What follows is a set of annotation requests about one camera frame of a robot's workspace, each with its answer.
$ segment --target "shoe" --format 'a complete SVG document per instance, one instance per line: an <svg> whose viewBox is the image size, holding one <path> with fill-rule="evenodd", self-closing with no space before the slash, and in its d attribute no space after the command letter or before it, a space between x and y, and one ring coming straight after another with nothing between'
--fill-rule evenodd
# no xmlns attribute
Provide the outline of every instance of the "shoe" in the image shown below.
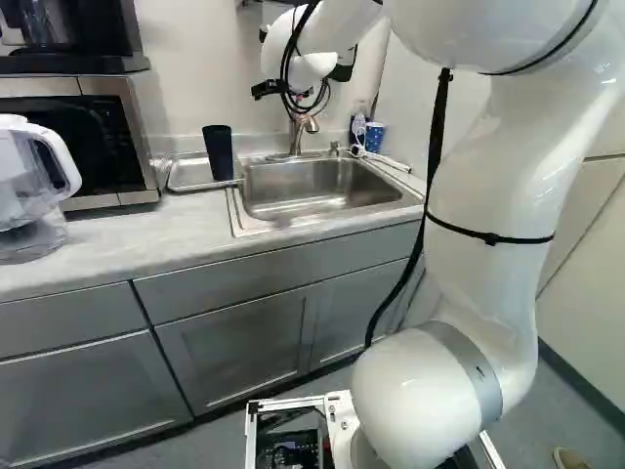
<svg viewBox="0 0 625 469"><path fill-rule="evenodd" d="M554 449L554 460L558 469L592 469L582 457L572 449Z"/></svg>

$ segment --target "gray countertop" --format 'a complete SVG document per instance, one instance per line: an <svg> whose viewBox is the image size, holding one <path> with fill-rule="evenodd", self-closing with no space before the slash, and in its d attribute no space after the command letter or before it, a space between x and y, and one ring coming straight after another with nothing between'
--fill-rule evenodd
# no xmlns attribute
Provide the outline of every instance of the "gray countertop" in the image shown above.
<svg viewBox="0 0 625 469"><path fill-rule="evenodd" d="M424 184L393 171L413 189ZM226 191L166 194L151 211L108 212L68 222L58 251L25 264L0 267L0 303L148 277L296 244L418 220L420 205L279 233L236 238Z"/></svg>

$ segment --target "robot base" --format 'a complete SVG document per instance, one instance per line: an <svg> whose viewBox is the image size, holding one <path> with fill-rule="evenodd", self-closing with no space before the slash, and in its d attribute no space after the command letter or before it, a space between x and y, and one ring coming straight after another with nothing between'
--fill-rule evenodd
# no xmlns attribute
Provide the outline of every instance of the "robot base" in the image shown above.
<svg viewBox="0 0 625 469"><path fill-rule="evenodd" d="M307 465L318 469L391 469L361 430L350 391L250 401L245 436L245 469L308 469ZM506 469L486 432L479 434L479 440L489 469ZM462 465L454 457L439 469L477 467L475 463Z"/></svg>

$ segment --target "kitchen sink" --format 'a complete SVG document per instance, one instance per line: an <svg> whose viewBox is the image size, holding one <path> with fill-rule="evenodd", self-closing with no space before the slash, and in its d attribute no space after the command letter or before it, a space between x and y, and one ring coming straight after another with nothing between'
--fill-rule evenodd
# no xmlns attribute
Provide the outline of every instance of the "kitchen sink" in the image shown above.
<svg viewBox="0 0 625 469"><path fill-rule="evenodd" d="M242 182L229 189L235 235L250 235L422 203L370 163L347 156L241 160Z"/></svg>

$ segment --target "gray floor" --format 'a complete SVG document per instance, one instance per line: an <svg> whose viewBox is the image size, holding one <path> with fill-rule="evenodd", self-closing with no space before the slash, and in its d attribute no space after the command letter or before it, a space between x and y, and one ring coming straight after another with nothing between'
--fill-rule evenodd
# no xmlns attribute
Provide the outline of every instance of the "gray floor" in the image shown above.
<svg viewBox="0 0 625 469"><path fill-rule="evenodd" d="M349 376L349 369L342 369L283 397L345 389ZM625 468L622 437L544 363L527 399L489 433L507 469L555 469L554 446L578 448L593 469ZM241 469L243 456L243 413L237 412L84 469Z"/></svg>

